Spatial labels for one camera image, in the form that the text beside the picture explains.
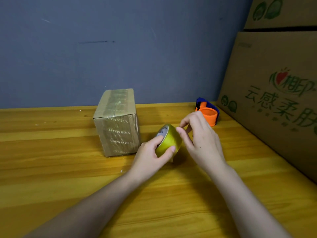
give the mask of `yellow tape roll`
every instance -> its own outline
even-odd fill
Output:
[[[165,153],[165,151],[171,147],[175,146],[176,150],[174,152],[173,157],[178,152],[180,145],[182,144],[183,140],[176,131],[176,129],[171,124],[165,124],[157,133],[156,136],[162,135],[164,136],[164,139],[162,142],[157,146],[155,153],[157,157],[160,157],[162,154]]]

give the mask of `red heart logo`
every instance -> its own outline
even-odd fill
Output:
[[[282,82],[282,80],[286,78],[287,74],[288,72],[278,73],[276,76],[276,83],[279,85],[280,82]]]

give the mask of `forearm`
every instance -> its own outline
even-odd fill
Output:
[[[229,166],[209,176],[222,194],[243,238],[291,237]]]
[[[97,237],[125,198],[139,185],[139,181],[128,172],[46,222],[26,238]]]

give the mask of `wood grain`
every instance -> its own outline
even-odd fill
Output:
[[[95,106],[0,110],[0,234],[21,237],[126,172],[105,158]],[[178,125],[194,103],[137,105],[142,141]],[[294,237],[317,234],[317,186],[221,112],[214,127],[228,163]],[[137,189],[101,237],[239,237],[216,187],[182,146]]]

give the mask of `large cardboard box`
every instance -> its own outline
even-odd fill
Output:
[[[317,26],[317,0],[253,0],[244,29]]]
[[[140,129],[133,89],[105,91],[93,120],[106,157],[137,152]]]
[[[317,182],[317,32],[238,33],[218,105]]]

